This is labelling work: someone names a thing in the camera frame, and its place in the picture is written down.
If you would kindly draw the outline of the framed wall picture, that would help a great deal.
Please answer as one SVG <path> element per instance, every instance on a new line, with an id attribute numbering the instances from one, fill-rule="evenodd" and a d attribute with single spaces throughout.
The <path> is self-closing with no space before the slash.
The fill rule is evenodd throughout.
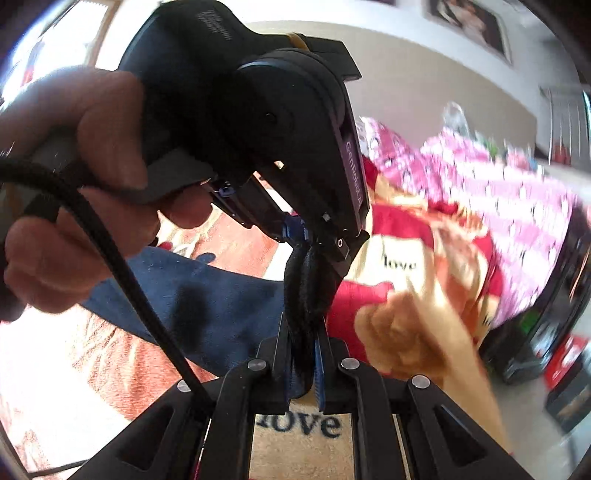
<path id="1" fill-rule="evenodd" d="M 423 1 L 425 15 L 513 64 L 503 21 L 477 1 Z"/>

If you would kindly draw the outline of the patchwork love blanket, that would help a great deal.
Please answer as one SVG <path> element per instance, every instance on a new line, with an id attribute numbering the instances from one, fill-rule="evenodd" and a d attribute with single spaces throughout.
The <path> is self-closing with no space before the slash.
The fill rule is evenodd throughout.
<path id="1" fill-rule="evenodd" d="M 46 200 L 51 206 L 66 209 L 74 216 L 113 274 L 113 281 L 101 285 L 100 293 L 142 325 L 179 372 L 181 386 L 201 394 L 204 383 L 224 377 L 235 367 L 216 376 L 184 356 L 149 303 L 129 261 L 123 259 L 98 215 L 79 193 L 79 184 L 86 177 L 85 167 L 80 163 L 72 164 L 64 172 L 56 172 L 21 159 L 3 159 L 1 162 L 4 183 L 30 189 L 37 200 Z M 318 335 L 325 333 L 345 342 L 351 357 L 374 367 L 385 378 L 408 381 L 415 375 L 427 376 L 511 454 L 472 339 L 446 293 L 436 289 L 430 298 L 423 298 L 413 286 L 399 289 L 385 282 L 366 285 L 341 278 L 335 298 L 315 335 L 315 345 Z M 280 333 L 288 335 L 287 366 L 281 374 L 286 383 L 287 406 L 273 412 L 263 410 L 256 414 L 256 419 L 260 416 L 288 416 L 290 402 L 297 399 L 290 396 L 294 361 L 291 358 L 290 329 L 284 318 L 280 319 L 276 336 Z M 314 392 L 317 397 L 315 375 L 308 392 Z M 319 405 L 318 410 L 325 421 L 334 421 L 341 416 L 351 419 L 348 414 L 325 414 Z"/>

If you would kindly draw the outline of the red bag on floor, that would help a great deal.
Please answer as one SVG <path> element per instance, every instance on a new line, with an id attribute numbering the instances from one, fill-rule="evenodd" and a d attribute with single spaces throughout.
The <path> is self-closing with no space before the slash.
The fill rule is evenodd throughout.
<path id="1" fill-rule="evenodd" d="M 568 334 L 552 355 L 545 371 L 544 380 L 548 391 L 553 390 L 568 373 L 575 361 L 586 349 L 589 338 Z"/>

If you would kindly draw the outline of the pink penguin quilt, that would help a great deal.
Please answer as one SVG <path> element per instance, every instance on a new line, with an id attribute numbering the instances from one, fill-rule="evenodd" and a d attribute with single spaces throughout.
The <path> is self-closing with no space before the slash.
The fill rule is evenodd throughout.
<path id="1" fill-rule="evenodd" d="M 496 163 L 483 144 L 449 128 L 419 149 L 373 118 L 359 118 L 356 128 L 363 155 L 390 185 L 465 207 L 488 227 L 503 274 L 492 325 L 532 306 L 554 270 L 579 197 L 560 180 L 528 170 L 524 154 Z"/>

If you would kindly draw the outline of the black metal shelf rack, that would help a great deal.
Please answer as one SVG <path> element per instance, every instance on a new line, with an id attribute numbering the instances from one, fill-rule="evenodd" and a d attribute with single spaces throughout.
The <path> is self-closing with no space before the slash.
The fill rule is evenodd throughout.
<path id="1" fill-rule="evenodd" d="M 590 226 L 576 206 L 545 288 L 531 307 L 487 335 L 481 358 L 508 385 L 539 377 L 589 300 Z"/>

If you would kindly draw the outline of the black knit pants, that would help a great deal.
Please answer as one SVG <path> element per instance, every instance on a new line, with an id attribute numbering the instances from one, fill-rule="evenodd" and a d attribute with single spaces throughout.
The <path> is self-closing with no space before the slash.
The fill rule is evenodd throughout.
<path id="1" fill-rule="evenodd" d="M 145 296 L 184 356 L 222 376 L 290 329 L 290 396 L 311 389 L 315 335 L 342 282 L 315 246 L 297 246 L 283 281 L 233 273 L 160 248 L 146 247 L 128 262 Z"/>

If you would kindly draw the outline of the clear plastic bag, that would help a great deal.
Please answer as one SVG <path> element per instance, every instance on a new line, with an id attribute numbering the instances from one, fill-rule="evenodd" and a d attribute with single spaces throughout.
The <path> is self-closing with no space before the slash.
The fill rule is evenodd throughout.
<path id="1" fill-rule="evenodd" d="M 463 137 L 471 138 L 471 130 L 463 108 L 456 102 L 448 102 L 442 114 L 443 124 Z"/>

